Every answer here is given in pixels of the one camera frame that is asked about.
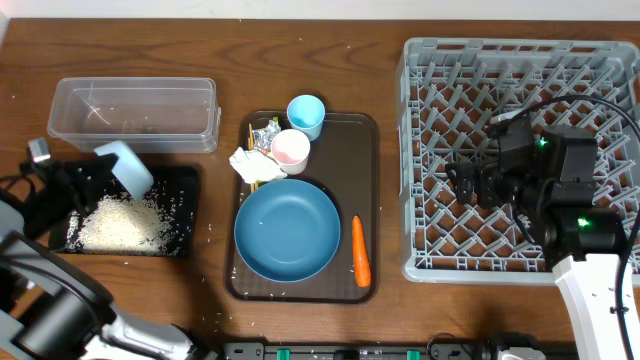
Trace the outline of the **white rice pile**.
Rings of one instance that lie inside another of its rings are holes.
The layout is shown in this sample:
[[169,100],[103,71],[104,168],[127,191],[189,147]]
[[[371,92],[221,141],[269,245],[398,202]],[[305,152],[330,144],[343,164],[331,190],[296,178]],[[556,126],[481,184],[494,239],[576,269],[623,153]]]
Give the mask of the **white rice pile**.
[[157,194],[141,200],[121,192],[105,195],[95,211],[70,216],[65,250],[85,254],[175,256],[186,244],[173,204],[163,205]]

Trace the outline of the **light blue small bowl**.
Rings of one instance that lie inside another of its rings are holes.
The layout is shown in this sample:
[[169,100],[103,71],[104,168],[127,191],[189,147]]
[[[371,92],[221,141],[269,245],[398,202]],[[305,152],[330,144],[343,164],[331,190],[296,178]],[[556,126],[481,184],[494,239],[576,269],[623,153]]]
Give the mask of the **light blue small bowl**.
[[115,155],[112,173],[134,200],[141,200],[152,188],[154,178],[136,153],[123,141],[114,141],[94,149],[98,156]]

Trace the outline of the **orange carrot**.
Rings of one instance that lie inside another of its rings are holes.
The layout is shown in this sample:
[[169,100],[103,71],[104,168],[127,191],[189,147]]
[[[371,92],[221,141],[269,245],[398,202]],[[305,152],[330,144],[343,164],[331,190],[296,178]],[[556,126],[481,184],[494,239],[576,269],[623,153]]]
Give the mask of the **orange carrot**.
[[359,287],[369,287],[372,281],[371,269],[364,228],[358,215],[355,215],[352,219],[352,255],[356,284]]

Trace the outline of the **dark blue plate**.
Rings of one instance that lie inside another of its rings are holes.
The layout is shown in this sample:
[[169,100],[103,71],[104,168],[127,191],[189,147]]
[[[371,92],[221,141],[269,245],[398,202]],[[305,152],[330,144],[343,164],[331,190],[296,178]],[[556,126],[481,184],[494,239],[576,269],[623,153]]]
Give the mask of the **dark blue plate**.
[[254,273],[292,283],[328,266],[341,232],[339,212],[325,192],[305,181],[284,179],[261,186],[241,205],[234,242]]

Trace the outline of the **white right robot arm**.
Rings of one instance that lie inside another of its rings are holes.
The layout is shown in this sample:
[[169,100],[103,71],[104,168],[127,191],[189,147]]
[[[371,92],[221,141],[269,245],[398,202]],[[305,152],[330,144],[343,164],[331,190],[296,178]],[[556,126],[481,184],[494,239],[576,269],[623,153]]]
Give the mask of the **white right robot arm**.
[[456,199],[512,207],[523,237],[543,251],[580,358],[638,358],[629,260],[639,228],[626,231],[617,211],[593,201],[595,137],[571,125],[536,132],[523,112],[491,124],[490,135],[495,159],[446,165]]

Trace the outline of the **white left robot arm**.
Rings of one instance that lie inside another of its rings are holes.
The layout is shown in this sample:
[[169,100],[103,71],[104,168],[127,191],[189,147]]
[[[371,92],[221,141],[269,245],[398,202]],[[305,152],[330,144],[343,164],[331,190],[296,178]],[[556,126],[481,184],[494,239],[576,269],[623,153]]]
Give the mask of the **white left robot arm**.
[[38,238],[72,211],[88,215],[117,179],[135,199],[150,171],[124,142],[89,161],[54,161],[45,139],[28,143],[15,175],[1,179],[1,347],[17,359],[216,359],[176,325],[120,311],[112,294]]

